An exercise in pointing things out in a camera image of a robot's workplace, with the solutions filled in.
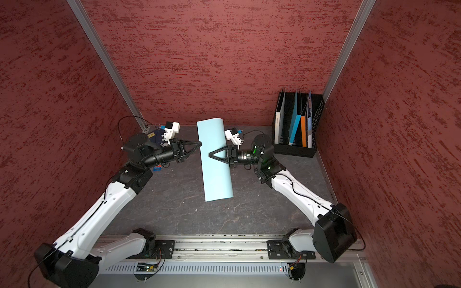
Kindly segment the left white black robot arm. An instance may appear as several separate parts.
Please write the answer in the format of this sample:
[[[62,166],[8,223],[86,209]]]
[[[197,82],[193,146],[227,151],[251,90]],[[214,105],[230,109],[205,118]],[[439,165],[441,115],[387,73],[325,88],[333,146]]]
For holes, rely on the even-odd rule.
[[[100,271],[131,256],[164,260],[155,234],[145,229],[136,229],[105,247],[96,248],[95,244],[119,212],[144,189],[153,167],[182,163],[201,145],[173,138],[169,145],[160,146],[145,133],[131,137],[122,146],[127,163],[111,177],[95,204],[53,244],[43,243],[36,249],[36,268],[42,276],[60,288],[87,288]]]

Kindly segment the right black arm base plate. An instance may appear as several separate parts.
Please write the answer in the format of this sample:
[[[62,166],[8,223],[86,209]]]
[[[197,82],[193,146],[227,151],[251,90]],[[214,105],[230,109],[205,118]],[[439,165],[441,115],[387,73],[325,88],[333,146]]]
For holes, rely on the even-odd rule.
[[[316,259],[314,252],[302,251],[298,252],[290,245],[288,241],[267,241],[268,257],[271,260],[313,260]]]

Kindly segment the light blue rectangular paper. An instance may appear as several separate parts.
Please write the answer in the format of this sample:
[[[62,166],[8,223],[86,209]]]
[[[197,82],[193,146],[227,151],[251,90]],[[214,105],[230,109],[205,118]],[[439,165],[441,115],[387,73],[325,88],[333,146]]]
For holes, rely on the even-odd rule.
[[[234,196],[229,165],[211,159],[209,152],[226,146],[224,124],[221,118],[197,122],[204,181],[205,201],[228,199]]]

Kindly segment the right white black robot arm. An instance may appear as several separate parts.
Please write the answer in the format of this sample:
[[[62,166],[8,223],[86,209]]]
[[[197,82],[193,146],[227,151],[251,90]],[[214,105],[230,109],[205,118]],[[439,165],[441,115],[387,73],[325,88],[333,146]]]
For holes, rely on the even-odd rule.
[[[228,145],[212,150],[208,156],[230,167],[254,164],[258,180],[290,200],[313,225],[311,230],[291,232],[285,240],[289,249],[317,252],[327,262],[335,263],[357,240],[348,208],[321,198],[295,179],[274,156],[274,150],[271,138],[260,134],[254,138],[250,150]]]

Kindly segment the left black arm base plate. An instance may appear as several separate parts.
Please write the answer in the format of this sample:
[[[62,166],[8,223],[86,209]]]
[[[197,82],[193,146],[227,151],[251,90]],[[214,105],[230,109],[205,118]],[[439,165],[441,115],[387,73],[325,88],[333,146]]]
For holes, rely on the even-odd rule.
[[[141,255],[145,259],[172,259],[174,250],[174,240],[151,240],[146,242]]]

